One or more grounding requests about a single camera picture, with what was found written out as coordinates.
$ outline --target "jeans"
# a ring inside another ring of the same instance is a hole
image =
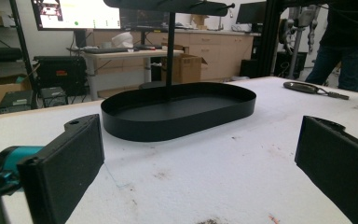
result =
[[[317,85],[324,84],[339,62],[341,62],[341,72],[338,78],[338,88],[358,91],[358,46],[320,46],[315,65],[305,81]]]

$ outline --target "person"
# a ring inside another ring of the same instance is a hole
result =
[[[329,4],[327,28],[306,82],[322,85],[341,62],[338,88],[358,91],[358,1]]]

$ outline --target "black metal pole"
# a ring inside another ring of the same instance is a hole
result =
[[[145,44],[146,44],[146,32],[141,31],[141,45],[145,45]]]
[[[257,77],[270,76],[282,10],[282,0],[267,0],[260,54],[257,60]]]
[[[35,90],[36,85],[34,83],[34,76],[33,76],[33,74],[31,74],[33,69],[31,66],[31,60],[30,60],[30,56],[28,54],[27,45],[25,43],[25,36],[24,36],[24,33],[22,32],[22,26],[21,26],[21,21],[20,21],[20,16],[19,16],[19,9],[17,8],[16,0],[10,0],[10,6],[11,6],[11,10],[13,12],[14,22],[16,23],[17,35],[19,36],[19,41],[20,41],[20,46],[21,46],[21,51],[22,51],[22,59],[25,63],[25,68],[27,70],[27,74],[30,75],[29,79],[31,81],[31,85],[33,86],[33,89]]]
[[[175,17],[174,12],[170,12],[170,25],[168,29],[168,52],[167,52],[167,80],[165,87],[165,98],[171,99],[171,86],[172,86],[172,66],[173,66],[173,44],[175,41]]]

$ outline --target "keyboard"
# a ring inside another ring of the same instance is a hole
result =
[[[134,45],[137,49],[162,49],[161,45]]]
[[[90,54],[105,54],[105,53],[120,53],[120,52],[129,52],[129,49],[133,51],[139,51],[136,48],[116,48],[116,49],[83,49],[85,53]]]

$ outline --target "table surface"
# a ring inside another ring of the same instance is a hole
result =
[[[257,94],[252,116],[170,141],[130,142],[103,129],[105,163],[68,223],[350,223],[295,154],[305,115],[358,138],[358,93],[334,90],[345,101],[290,91],[284,81],[229,83]],[[0,115],[0,151],[44,146],[67,121],[101,114],[100,104]],[[31,223],[22,192],[3,198],[12,223]]]
[[[178,49],[175,49],[173,51],[174,55],[180,53],[183,53],[183,51]],[[93,59],[99,59],[99,60],[113,60],[113,59],[123,59],[123,58],[150,58],[150,57],[166,57],[167,50],[154,49],[154,50],[139,50],[134,52],[105,53],[105,54],[84,53],[83,55],[85,57],[91,57]]]

